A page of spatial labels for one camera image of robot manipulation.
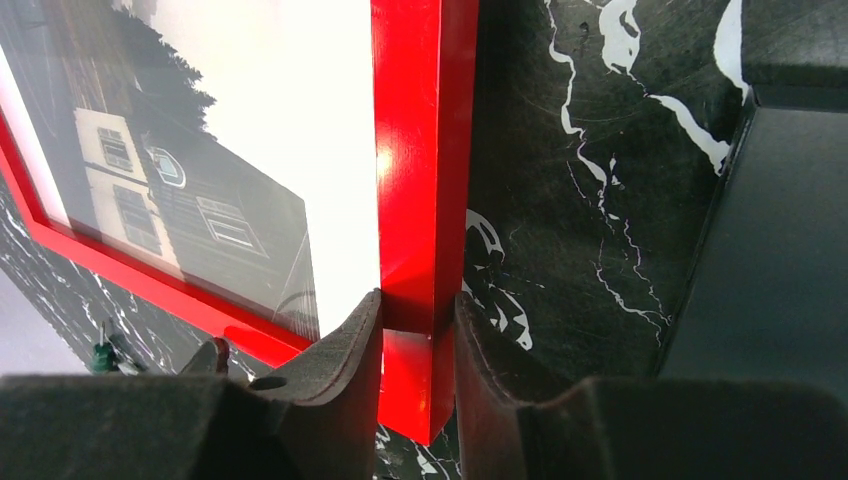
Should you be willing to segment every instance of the dark gray panel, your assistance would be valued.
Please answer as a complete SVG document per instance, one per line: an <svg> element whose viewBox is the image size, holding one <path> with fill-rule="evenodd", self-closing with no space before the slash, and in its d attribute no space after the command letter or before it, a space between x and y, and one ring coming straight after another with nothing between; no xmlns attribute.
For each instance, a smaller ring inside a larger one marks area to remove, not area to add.
<svg viewBox="0 0 848 480"><path fill-rule="evenodd" d="M848 2L743 2L742 63L751 84L848 85Z"/></svg>
<svg viewBox="0 0 848 480"><path fill-rule="evenodd" d="M759 109L664 376L778 378L848 400L848 115Z"/></svg>

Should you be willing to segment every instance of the framed photograph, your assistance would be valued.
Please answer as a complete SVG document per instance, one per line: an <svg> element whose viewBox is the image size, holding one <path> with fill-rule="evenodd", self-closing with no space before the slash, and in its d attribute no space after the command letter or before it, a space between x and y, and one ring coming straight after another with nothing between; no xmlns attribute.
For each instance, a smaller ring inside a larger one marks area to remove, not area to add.
<svg viewBox="0 0 848 480"><path fill-rule="evenodd" d="M477 2L413 3L2 2L0 170L30 235L270 366L381 288L380 421L429 442Z"/></svg>
<svg viewBox="0 0 848 480"><path fill-rule="evenodd" d="M369 10L322 66L336 46L295 3L11 0L0 15L0 107L37 223L126 260L156 303L190 295L291 353L380 285ZM209 314L179 316L229 337Z"/></svg>

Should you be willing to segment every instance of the sky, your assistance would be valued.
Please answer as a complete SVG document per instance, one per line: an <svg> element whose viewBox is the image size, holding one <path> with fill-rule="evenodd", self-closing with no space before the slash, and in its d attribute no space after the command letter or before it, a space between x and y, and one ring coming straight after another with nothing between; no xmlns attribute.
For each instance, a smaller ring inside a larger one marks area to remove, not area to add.
<svg viewBox="0 0 848 480"><path fill-rule="evenodd" d="M279 1L239 3L249 8L233 8L231 0L159 0L151 26L203 74L197 88L218 100L206 112L209 132L249 156L257 149L246 123L267 123L255 117L285 108L269 98L285 72L274 60L282 49Z"/></svg>
<svg viewBox="0 0 848 480"><path fill-rule="evenodd" d="M150 26L203 74L208 131L304 200L329 333L380 285L370 1L158 0Z"/></svg>

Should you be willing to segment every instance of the glass pane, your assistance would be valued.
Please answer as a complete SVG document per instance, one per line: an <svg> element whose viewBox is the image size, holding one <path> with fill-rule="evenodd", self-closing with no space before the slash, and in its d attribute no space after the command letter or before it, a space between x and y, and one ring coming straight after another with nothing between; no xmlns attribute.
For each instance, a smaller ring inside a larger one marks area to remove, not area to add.
<svg viewBox="0 0 848 480"><path fill-rule="evenodd" d="M48 215L329 333L379 286L367 7L322 45L291 41L293 0L0 2L0 106Z"/></svg>

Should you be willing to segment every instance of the wooden siding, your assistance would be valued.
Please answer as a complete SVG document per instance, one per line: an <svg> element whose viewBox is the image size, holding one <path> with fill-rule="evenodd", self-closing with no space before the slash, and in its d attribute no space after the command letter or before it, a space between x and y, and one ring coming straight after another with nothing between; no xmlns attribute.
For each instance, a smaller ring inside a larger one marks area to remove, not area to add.
<svg viewBox="0 0 848 480"><path fill-rule="evenodd" d="M166 184L144 151L141 125L130 130L186 278L274 323L317 340L318 320L303 201L205 135L179 132L148 138L167 150L186 175L184 188ZM238 208L262 253L216 240L197 197Z"/></svg>

